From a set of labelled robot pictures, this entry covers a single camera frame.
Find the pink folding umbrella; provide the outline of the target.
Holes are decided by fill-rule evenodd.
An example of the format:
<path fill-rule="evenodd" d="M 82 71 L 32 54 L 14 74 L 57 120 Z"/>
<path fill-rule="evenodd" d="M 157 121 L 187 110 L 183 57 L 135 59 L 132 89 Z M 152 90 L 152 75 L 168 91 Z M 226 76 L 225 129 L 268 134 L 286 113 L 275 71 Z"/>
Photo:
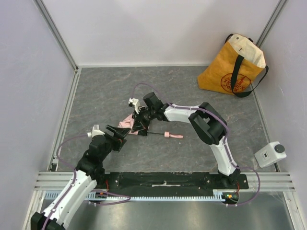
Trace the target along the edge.
<path fill-rule="evenodd" d="M 132 114 L 130 114 L 123 121 L 119 122 L 118 127 L 119 128 L 132 128 L 133 125 L 134 125 L 134 119 L 132 118 Z M 130 131 L 129 134 L 142 136 L 141 131 L 136 131 L 134 133 Z M 147 134 L 163 135 L 165 138 L 183 138 L 184 137 L 183 135 L 174 135 L 167 131 L 164 133 L 155 133 L 155 132 L 148 131 Z"/>

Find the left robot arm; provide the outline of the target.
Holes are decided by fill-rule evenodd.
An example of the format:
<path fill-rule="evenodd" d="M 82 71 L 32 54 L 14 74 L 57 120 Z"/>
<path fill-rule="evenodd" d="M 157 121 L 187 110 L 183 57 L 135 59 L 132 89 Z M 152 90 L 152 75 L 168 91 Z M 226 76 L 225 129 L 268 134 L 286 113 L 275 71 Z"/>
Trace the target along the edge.
<path fill-rule="evenodd" d="M 98 184 L 106 181 L 103 161 L 112 151 L 120 151 L 127 142 L 125 137 L 131 131 L 130 128 L 106 126 L 113 134 L 110 135 L 93 126 L 92 131 L 69 138 L 61 143 L 56 156 L 59 161 L 65 162 L 59 155 L 61 147 L 68 141 L 77 138 L 90 138 L 89 148 L 84 152 L 77 166 L 73 168 L 73 176 L 67 182 L 57 198 L 41 213 L 36 212 L 30 219 L 32 230 L 66 230 L 76 211 Z"/>

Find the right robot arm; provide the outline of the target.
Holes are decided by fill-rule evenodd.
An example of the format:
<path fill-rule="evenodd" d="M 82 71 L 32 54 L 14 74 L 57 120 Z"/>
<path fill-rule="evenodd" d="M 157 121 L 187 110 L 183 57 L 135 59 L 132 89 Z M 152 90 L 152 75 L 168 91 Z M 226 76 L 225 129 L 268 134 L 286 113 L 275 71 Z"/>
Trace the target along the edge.
<path fill-rule="evenodd" d="M 136 98 L 130 98 L 128 102 L 128 105 L 134 108 L 132 113 L 134 122 L 131 127 L 133 134 L 147 136 L 150 122 L 154 119 L 191 124 L 200 140 L 211 148 L 221 183 L 225 187 L 237 184 L 240 169 L 228 147 L 228 126 L 209 103 L 197 106 L 163 103 L 154 92 L 145 95 L 143 101 L 146 106 L 141 106 Z"/>

